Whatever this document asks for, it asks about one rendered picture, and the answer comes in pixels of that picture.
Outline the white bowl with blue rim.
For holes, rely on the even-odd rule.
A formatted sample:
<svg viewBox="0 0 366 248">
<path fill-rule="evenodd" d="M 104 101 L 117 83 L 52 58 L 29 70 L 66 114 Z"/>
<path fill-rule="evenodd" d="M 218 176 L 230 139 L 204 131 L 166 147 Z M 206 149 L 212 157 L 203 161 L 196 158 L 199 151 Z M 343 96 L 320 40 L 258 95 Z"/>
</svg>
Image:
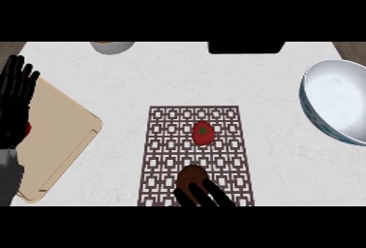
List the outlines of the white bowl with blue rim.
<svg viewBox="0 0 366 248">
<path fill-rule="evenodd" d="M 314 63 L 300 78 L 297 99 L 314 127 L 334 140 L 366 146 L 366 67 L 342 59 Z"/>
</svg>

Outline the red tomato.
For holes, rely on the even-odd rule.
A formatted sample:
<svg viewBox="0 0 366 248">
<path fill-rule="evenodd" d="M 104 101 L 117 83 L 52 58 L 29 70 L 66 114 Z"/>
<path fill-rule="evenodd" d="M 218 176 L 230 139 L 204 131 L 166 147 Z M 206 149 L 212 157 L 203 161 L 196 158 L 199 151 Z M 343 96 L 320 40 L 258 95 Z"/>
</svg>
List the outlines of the red tomato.
<svg viewBox="0 0 366 248">
<path fill-rule="evenodd" d="M 199 121 L 193 126 L 191 139 L 196 145 L 210 144 L 213 141 L 213 129 L 204 121 Z"/>
</svg>

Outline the black appliance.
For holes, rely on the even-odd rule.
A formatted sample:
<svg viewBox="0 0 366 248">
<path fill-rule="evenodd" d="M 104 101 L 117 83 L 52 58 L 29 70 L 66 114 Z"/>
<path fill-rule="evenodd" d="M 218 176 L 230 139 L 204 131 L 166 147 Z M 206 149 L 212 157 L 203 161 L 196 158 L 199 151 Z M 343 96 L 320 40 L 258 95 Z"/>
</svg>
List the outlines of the black appliance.
<svg viewBox="0 0 366 248">
<path fill-rule="evenodd" d="M 263 54 L 277 53 L 283 42 L 207 42 L 210 54 Z"/>
</svg>

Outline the grey cup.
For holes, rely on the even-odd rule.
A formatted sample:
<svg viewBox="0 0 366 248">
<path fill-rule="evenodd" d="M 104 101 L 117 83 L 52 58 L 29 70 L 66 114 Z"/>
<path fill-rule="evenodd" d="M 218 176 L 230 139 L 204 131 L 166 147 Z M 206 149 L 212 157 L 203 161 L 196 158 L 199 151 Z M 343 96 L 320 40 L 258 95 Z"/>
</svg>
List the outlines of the grey cup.
<svg viewBox="0 0 366 248">
<path fill-rule="evenodd" d="M 106 55 L 114 55 L 125 52 L 132 45 L 132 42 L 91 42 L 94 50 Z"/>
</svg>

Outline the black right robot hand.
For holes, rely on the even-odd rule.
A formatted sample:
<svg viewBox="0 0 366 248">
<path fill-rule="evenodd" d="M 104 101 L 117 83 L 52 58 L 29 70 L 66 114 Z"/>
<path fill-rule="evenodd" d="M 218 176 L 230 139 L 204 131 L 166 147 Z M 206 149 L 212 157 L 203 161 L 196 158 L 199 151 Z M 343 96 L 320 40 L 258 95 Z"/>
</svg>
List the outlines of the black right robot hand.
<svg viewBox="0 0 366 248">
<path fill-rule="evenodd" d="M 203 180 L 203 187 L 206 189 L 206 193 L 199 187 L 196 183 L 188 184 L 188 192 L 193 195 L 193 198 L 197 202 L 188 198 L 187 194 L 182 192 L 181 189 L 175 188 L 172 191 L 173 197 L 184 207 L 234 207 L 235 204 L 231 202 L 228 197 L 225 196 L 224 192 L 218 188 L 218 186 L 210 182 L 209 179 Z"/>
</svg>

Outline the brown chocolate cupcake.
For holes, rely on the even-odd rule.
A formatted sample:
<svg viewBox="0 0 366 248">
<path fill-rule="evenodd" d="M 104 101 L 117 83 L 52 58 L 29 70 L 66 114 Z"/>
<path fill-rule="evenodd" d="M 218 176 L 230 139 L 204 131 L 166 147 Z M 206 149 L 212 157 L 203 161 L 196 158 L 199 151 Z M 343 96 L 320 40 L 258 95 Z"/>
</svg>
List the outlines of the brown chocolate cupcake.
<svg viewBox="0 0 366 248">
<path fill-rule="evenodd" d="M 203 186 L 203 180 L 206 178 L 207 178 L 206 171 L 197 165 L 185 166 L 176 174 L 175 187 L 182 191 L 182 193 L 187 195 L 193 203 L 199 203 L 199 202 L 188 190 L 188 185 L 194 183 L 203 190 L 204 194 L 207 194 L 206 188 Z"/>
</svg>

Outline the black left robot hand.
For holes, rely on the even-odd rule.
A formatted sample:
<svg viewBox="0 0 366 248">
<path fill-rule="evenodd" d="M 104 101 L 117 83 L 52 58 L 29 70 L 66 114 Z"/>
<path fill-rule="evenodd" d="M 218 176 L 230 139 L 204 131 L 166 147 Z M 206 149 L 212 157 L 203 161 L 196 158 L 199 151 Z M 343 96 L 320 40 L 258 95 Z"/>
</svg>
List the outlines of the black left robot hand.
<svg viewBox="0 0 366 248">
<path fill-rule="evenodd" d="M 14 148 L 23 141 L 38 76 L 23 57 L 11 55 L 0 73 L 0 149 Z"/>
</svg>

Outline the pale wooden cutting board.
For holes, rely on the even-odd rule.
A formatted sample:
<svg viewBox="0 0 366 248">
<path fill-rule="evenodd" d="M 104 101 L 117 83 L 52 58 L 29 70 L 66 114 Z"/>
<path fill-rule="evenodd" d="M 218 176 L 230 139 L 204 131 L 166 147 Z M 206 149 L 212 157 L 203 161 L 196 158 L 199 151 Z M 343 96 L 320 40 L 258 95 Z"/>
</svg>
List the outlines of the pale wooden cutting board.
<svg viewBox="0 0 366 248">
<path fill-rule="evenodd" d="M 101 119 L 42 79 L 29 103 L 29 133 L 17 146 L 23 165 L 17 196 L 36 202 L 101 130 Z"/>
</svg>

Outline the brown patterned placemat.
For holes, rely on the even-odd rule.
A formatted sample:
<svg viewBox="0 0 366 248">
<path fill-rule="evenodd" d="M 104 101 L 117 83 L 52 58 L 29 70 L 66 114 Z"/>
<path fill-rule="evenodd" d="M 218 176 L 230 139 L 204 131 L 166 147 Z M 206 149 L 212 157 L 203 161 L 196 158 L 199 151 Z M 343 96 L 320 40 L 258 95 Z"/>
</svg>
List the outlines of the brown patterned placemat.
<svg viewBox="0 0 366 248">
<path fill-rule="evenodd" d="M 193 142 L 193 127 L 206 122 L 213 130 L 207 145 Z M 252 182 L 235 106 L 151 107 L 147 117 L 137 204 L 175 206 L 176 174 L 200 166 L 237 206 L 252 206 Z"/>
</svg>

